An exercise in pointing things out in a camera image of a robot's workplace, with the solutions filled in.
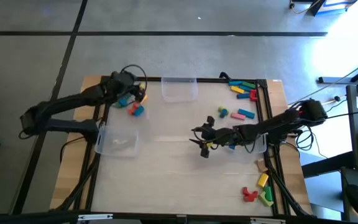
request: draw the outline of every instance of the plastic container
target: plastic container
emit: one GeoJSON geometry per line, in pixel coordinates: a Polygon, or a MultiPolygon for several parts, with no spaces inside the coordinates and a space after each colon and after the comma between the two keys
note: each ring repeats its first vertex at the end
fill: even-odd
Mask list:
{"type": "Polygon", "coordinates": [[[103,126],[99,129],[94,150],[105,156],[133,158],[137,156],[138,144],[138,129],[103,126]]]}
{"type": "Polygon", "coordinates": [[[166,102],[178,103],[196,100],[198,97],[197,78],[161,78],[162,96],[166,102]]]}

